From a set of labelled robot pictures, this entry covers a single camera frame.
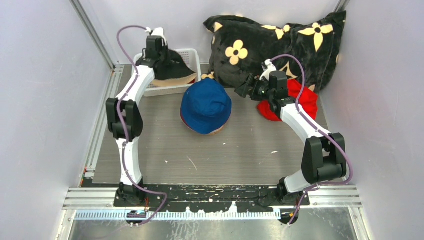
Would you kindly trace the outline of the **black hat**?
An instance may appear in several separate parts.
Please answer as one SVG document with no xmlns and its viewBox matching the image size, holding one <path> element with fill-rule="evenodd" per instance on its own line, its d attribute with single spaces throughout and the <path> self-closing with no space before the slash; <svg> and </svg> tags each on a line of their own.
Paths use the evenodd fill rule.
<svg viewBox="0 0 424 240">
<path fill-rule="evenodd" d="M 155 87 L 187 85 L 197 78 L 197 73 L 186 65 L 182 56 L 171 49 L 164 59 L 155 63 L 153 70 L 155 76 L 151 84 Z"/>
</svg>

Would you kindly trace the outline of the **blue bucket hat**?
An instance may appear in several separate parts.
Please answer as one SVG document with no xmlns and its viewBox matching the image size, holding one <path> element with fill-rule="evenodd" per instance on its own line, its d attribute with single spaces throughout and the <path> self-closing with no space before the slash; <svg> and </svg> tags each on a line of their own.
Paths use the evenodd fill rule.
<svg viewBox="0 0 424 240">
<path fill-rule="evenodd" d="M 233 101 L 225 88 L 212 78 L 191 85 L 183 94 L 179 114 L 192 131 L 208 135 L 229 121 Z"/>
</svg>

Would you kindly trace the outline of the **grey bucket hat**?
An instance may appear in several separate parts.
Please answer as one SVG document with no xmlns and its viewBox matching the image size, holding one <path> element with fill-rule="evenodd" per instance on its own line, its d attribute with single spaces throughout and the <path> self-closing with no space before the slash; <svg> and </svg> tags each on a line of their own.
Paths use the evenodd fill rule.
<svg viewBox="0 0 424 240">
<path fill-rule="evenodd" d="M 219 135 L 221 133 L 225 133 L 227 130 L 222 128 L 222 129 L 217 129 L 211 133 L 208 134 L 208 136 L 214 136 L 214 135 Z"/>
</svg>

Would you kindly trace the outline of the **dark red bucket hat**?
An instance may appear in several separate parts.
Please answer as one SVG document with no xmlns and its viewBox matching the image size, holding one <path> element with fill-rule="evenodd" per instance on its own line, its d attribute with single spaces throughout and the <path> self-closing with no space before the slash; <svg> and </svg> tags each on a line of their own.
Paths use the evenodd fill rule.
<svg viewBox="0 0 424 240">
<path fill-rule="evenodd" d="M 180 114 L 180 119 L 181 119 L 181 121 L 183 122 L 183 124 L 184 124 L 187 128 L 190 128 L 190 127 L 189 127 L 189 125 L 186 123 L 186 121 L 185 121 L 185 119 L 184 119 L 183 115 L 181 115 L 181 114 Z"/>
</svg>

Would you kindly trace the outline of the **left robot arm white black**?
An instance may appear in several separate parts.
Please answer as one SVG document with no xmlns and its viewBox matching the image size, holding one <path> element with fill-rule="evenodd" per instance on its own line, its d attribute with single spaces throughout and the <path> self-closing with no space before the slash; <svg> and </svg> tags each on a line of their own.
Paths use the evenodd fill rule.
<svg viewBox="0 0 424 240">
<path fill-rule="evenodd" d="M 138 143 L 144 122 L 138 104 L 148 85 L 155 78 L 155 67 L 167 53 L 168 46 L 163 36 L 148 36 L 144 56 L 139 63 L 133 63 L 133 73 L 114 98 L 108 98 L 105 104 L 107 127 L 119 149 L 121 178 L 116 198 L 135 207 L 146 200 L 143 188 L 143 176 L 139 164 Z"/>
</svg>

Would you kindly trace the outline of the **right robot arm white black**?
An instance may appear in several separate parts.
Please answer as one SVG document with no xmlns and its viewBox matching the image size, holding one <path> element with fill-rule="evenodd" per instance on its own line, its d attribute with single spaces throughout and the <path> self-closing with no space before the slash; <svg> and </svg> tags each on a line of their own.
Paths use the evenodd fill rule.
<svg viewBox="0 0 424 240">
<path fill-rule="evenodd" d="M 297 193 L 346 176 L 344 137 L 319 126 L 290 96 L 289 80 L 284 72 L 272 71 L 262 77 L 249 74 L 235 93 L 253 101 L 266 101 L 270 111 L 304 143 L 300 170 L 279 181 L 277 198 L 281 204 L 291 205 L 297 199 Z"/>
</svg>

